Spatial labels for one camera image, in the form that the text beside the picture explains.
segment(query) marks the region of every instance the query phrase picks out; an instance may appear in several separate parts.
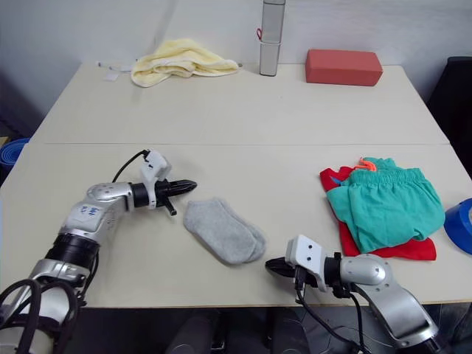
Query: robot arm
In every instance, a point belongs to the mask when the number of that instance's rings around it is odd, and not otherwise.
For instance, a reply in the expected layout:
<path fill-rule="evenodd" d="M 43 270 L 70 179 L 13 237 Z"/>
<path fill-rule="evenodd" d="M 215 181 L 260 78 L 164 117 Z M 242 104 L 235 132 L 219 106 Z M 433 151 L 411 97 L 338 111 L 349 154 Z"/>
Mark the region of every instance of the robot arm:
<path fill-rule="evenodd" d="M 350 291 L 362 295 L 399 352 L 447 352 L 431 317 L 409 291 L 398 285 L 383 258 L 374 254 L 327 257 L 320 245 L 300 235 L 289 241 L 285 262 L 304 268 L 315 279 L 310 283 L 320 291 L 326 292 L 329 286 L 337 297 L 349 297 Z"/>
<path fill-rule="evenodd" d="M 176 214 L 169 197 L 189 192 L 197 184 L 188 180 L 168 181 L 170 168 L 163 156 L 149 151 L 141 167 L 142 183 L 96 184 L 88 189 L 83 201 L 72 207 L 53 247 L 36 263 L 29 276 L 39 285 L 42 296 L 36 320 L 38 329 L 25 353 L 62 352 L 58 334 L 71 316 L 70 294 L 78 305 L 85 304 L 85 292 L 98 266 L 99 249 L 126 212 L 148 206 L 150 209 L 166 207 L 171 215 Z M 2 308 L 0 352 L 19 353 L 15 348 L 19 347 L 26 328 L 31 298 L 32 289 L 20 287 L 8 309 Z"/>

